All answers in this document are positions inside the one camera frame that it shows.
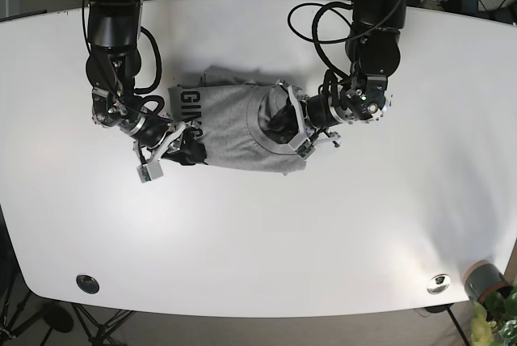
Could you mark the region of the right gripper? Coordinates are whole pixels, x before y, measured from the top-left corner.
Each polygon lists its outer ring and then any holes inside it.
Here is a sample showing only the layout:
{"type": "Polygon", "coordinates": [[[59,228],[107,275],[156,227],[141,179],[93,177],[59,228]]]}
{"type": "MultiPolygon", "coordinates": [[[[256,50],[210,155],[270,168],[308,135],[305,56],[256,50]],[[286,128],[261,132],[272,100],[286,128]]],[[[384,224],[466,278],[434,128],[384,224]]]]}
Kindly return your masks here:
{"type": "Polygon", "coordinates": [[[127,103],[108,91],[93,91],[91,96],[93,121],[104,128],[116,127],[134,140],[137,173],[143,184],[163,177],[163,159],[182,166],[206,163],[206,149],[195,138],[196,127],[188,124],[179,140],[166,140],[177,125],[160,115],[165,108],[161,96],[132,95],[127,103]]]}

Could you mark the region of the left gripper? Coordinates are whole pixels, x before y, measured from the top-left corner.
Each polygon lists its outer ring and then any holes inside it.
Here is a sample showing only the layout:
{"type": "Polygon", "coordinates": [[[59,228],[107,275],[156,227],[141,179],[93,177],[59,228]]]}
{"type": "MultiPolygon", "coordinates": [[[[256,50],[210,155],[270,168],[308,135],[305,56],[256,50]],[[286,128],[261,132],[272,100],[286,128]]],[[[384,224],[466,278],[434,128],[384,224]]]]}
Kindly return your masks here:
{"type": "Polygon", "coordinates": [[[341,146],[341,136],[329,128],[356,121],[382,119],[389,108],[388,79],[355,76],[338,80],[326,75],[317,95],[307,100],[301,89],[280,79],[275,84],[286,95],[283,107],[267,122],[266,135],[277,145],[287,146],[304,160],[321,144],[341,146]]]}

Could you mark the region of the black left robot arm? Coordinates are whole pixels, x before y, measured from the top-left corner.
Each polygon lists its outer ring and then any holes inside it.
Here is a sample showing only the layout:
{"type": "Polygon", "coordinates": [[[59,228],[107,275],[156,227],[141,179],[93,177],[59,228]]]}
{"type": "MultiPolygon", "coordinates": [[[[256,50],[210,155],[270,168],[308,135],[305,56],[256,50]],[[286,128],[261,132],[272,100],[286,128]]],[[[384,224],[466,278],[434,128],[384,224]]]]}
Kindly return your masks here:
{"type": "Polygon", "coordinates": [[[316,149],[321,135],[335,146],[339,134],[332,127],[371,123],[380,120],[389,108],[386,95],[389,77],[401,61],[398,41],[406,21],[407,0],[352,0],[329,2],[318,7],[311,25],[317,55],[326,65],[323,82],[315,96],[302,95],[294,86],[286,87],[286,104],[269,123],[270,129],[302,158],[316,149]],[[325,13],[349,10],[349,34],[342,40],[351,62],[348,72],[339,69],[326,56],[326,42],[319,36],[325,13]]]}

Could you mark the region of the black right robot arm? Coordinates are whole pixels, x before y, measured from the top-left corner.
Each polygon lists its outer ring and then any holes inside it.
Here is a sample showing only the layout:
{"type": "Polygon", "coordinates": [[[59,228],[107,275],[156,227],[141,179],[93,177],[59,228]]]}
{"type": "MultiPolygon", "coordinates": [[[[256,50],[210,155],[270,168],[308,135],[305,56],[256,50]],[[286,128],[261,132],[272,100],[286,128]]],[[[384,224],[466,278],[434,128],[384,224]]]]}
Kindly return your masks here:
{"type": "Polygon", "coordinates": [[[154,92],[162,80],[162,58],[157,41],[141,25],[143,1],[82,0],[82,33],[93,121],[132,138],[140,162],[137,171],[146,183],[163,175],[162,160],[203,164],[206,151],[195,139],[190,121],[175,122],[161,114],[165,100],[154,92]],[[148,87],[136,85],[140,36],[149,40],[155,60],[154,80],[148,87]]]}

